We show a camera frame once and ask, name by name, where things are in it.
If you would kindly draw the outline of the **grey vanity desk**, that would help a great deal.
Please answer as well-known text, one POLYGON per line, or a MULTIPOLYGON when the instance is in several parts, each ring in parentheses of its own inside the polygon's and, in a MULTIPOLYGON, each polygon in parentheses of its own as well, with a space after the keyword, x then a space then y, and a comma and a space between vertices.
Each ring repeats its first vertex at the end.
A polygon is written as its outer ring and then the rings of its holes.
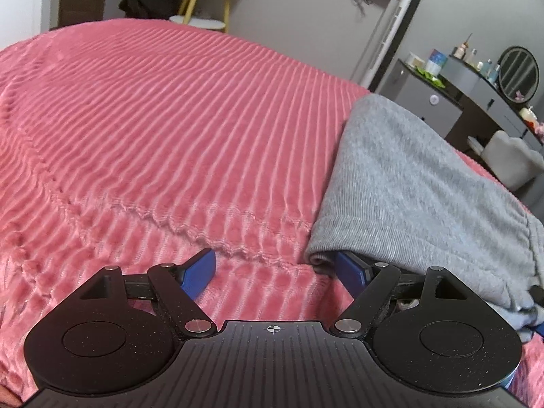
POLYGON ((483 146, 499 130, 521 138, 530 149, 543 153, 543 144, 523 122, 518 112, 501 93, 472 66, 449 56, 440 72, 445 92, 461 107, 462 113, 446 136, 446 141, 461 151, 469 148, 468 138, 483 146))

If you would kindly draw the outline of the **pink ribbed blanket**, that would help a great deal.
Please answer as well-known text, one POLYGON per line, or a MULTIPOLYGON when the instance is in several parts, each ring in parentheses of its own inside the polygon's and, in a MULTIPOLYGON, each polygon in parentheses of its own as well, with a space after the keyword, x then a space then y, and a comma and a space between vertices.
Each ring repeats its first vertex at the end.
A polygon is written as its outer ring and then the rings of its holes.
POLYGON ((1 53, 5 407, 539 407, 523 342, 442 266, 399 268, 361 339, 307 261, 339 143, 371 95, 271 49, 169 21, 80 24, 1 53), (148 270, 212 249, 180 338, 148 270))

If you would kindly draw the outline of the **grey pants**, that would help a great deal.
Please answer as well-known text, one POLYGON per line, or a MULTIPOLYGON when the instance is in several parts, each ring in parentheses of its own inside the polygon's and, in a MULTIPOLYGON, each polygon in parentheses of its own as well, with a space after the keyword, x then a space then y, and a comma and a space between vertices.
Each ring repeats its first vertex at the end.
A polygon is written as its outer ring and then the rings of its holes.
POLYGON ((423 274, 456 275, 528 342, 543 322, 543 226, 430 126, 371 94, 347 119, 305 258, 353 252, 423 274))

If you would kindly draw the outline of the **round black mirror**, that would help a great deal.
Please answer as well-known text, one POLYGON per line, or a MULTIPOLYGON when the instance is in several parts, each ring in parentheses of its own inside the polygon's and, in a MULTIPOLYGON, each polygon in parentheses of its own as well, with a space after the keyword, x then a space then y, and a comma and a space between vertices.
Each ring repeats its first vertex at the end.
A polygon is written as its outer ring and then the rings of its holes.
POLYGON ((536 57, 522 46, 507 48, 499 59, 498 87, 512 104, 529 102, 539 88, 540 72, 536 57))

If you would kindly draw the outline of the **black bag on floor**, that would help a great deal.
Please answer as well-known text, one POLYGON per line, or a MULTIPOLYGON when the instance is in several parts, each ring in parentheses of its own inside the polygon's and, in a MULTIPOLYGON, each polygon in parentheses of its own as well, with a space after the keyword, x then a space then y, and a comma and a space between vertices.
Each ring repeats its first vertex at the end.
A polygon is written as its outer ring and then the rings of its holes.
POLYGON ((118 7, 126 18, 168 20, 180 4, 181 0, 121 0, 118 7))

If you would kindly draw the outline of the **white shell chair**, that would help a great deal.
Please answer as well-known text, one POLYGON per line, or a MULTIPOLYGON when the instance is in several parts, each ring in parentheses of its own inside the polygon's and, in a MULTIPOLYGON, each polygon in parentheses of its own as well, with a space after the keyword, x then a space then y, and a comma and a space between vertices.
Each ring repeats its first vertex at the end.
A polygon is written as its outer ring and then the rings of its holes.
POLYGON ((467 144, 495 177, 511 192, 522 188, 543 173, 543 157, 517 137, 497 131, 483 146, 474 136, 467 144))

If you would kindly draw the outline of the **grey mini fridge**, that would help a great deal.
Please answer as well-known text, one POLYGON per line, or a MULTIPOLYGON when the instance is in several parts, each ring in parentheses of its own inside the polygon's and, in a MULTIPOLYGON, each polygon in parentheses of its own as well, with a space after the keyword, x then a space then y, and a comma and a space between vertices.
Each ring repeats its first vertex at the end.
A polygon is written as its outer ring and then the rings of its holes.
POLYGON ((442 138, 447 137, 462 114, 461 106, 444 90, 400 60, 378 93, 412 112, 442 138))

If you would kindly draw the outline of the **white blue cup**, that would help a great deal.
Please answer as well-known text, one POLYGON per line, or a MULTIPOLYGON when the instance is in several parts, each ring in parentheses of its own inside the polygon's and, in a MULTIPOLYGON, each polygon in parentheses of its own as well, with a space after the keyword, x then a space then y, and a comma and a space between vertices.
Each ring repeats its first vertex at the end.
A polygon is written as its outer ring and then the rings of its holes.
POLYGON ((440 71, 442 70, 443 66, 445 65, 447 61, 447 55, 438 51, 437 49, 434 49, 430 57, 427 61, 427 63, 424 66, 424 70, 428 72, 429 74, 436 77, 440 74, 440 71))

